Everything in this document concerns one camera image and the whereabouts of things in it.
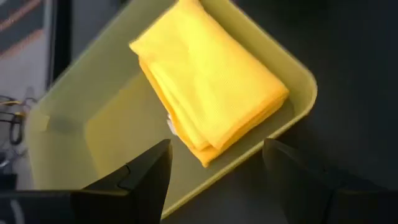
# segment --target yellow cloth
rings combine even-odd
[[[197,0],[177,2],[130,48],[178,136],[204,167],[278,110],[288,95]]]

